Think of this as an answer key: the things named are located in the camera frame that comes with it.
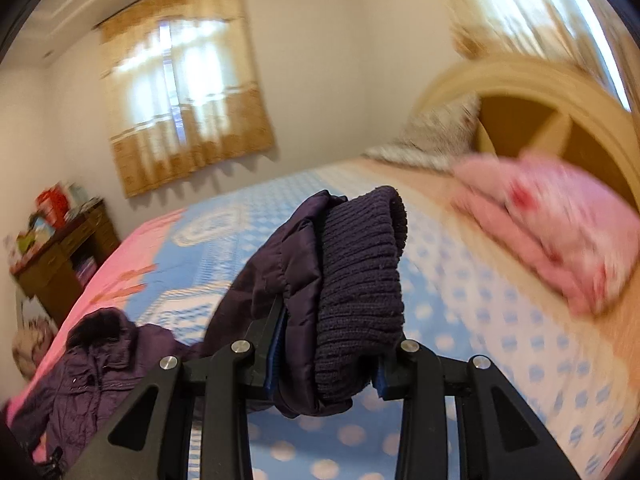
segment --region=blue polka dot bed sheet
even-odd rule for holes
[[[399,264],[405,334],[439,355],[492,359],[529,403],[584,479],[602,478],[638,419],[638,393],[624,362],[586,320],[571,319],[546,290],[469,222],[412,186],[345,162],[217,196],[186,209],[166,234],[144,289],[124,309],[138,324],[171,329],[187,344],[209,319],[248,258],[308,196],[354,198],[395,186],[409,224]],[[456,410],[446,399],[449,478],[460,477]],[[391,480],[402,403],[368,386],[351,410],[286,419],[248,417],[255,480]],[[191,432],[189,478],[199,478],[202,427]]]

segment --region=red object on desk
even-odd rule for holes
[[[69,200],[60,185],[46,189],[36,199],[38,209],[47,217],[47,222],[58,230],[65,225],[65,215],[69,211]]]

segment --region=wooden desk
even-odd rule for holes
[[[100,267],[120,245],[104,202],[68,222],[43,245],[14,278],[29,298],[40,303],[60,327],[82,294],[74,264],[92,256]]]

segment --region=triangular cutout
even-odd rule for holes
[[[496,386],[491,388],[491,395],[494,398],[495,413],[498,417],[498,427],[504,449],[507,452],[512,452],[536,446],[538,444],[536,434],[507,395]]]
[[[109,434],[109,443],[133,451],[145,447],[146,434],[151,422],[151,414],[156,405],[158,388],[152,386],[140,396],[118,425]]]

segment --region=pillow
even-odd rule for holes
[[[568,300],[572,314],[588,314],[590,305],[574,274],[551,260],[542,245],[513,221],[507,210],[493,200],[463,187],[452,197],[458,211],[473,217],[491,238],[507,247],[518,259]]]
[[[454,158],[471,152],[478,127],[480,98],[468,94],[409,118],[391,143],[365,152],[366,156],[395,164],[450,171]]]
[[[552,261],[574,274],[594,314],[619,296],[640,250],[640,218],[604,184],[530,153],[522,161],[469,156],[453,172],[503,205]]]

